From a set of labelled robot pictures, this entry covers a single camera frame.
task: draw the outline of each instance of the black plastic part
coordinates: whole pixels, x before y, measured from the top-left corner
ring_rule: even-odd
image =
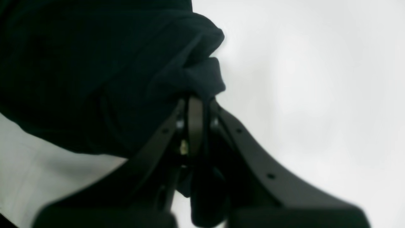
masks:
[[[34,228],[176,228],[170,212],[181,163],[179,148],[185,101],[146,145],[102,180],[46,206]]]
[[[215,100],[210,127],[211,160],[231,196],[229,228],[370,227],[360,208],[320,191],[274,160]]]
[[[192,167],[181,168],[185,107],[181,100],[143,149],[116,171],[45,207],[34,228],[175,228],[170,213],[175,189],[191,196],[192,221],[199,227],[224,220],[228,228],[370,227],[360,208],[275,161],[215,99],[204,121],[209,154],[199,152]]]

